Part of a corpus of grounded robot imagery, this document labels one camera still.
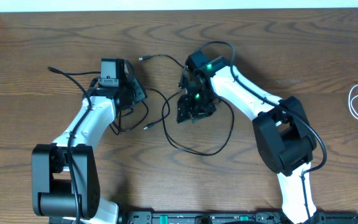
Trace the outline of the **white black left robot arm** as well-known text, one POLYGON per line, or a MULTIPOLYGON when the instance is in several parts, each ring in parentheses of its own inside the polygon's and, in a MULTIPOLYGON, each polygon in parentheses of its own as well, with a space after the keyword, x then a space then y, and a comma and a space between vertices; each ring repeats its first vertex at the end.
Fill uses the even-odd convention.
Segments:
POLYGON ((88 88, 78 84, 82 106, 66 130, 32 151, 32 208, 61 223, 117 223, 119 207, 102 198, 94 153, 116 117, 147 95, 130 61, 103 58, 88 88))

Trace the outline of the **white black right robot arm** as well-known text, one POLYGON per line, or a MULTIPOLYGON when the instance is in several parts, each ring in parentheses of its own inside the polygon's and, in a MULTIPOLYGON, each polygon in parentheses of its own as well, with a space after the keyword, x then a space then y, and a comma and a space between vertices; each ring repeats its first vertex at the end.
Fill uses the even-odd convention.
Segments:
POLYGON ((221 97, 251 121, 257 150, 265 165, 277 175, 282 193, 282 212, 292 223, 317 223, 318 211, 310 187, 312 152, 316 140, 300 101, 282 99, 246 79, 224 57, 210 60, 201 50, 185 61, 190 76, 179 86, 186 93, 178 100, 177 122, 210 117, 221 97))

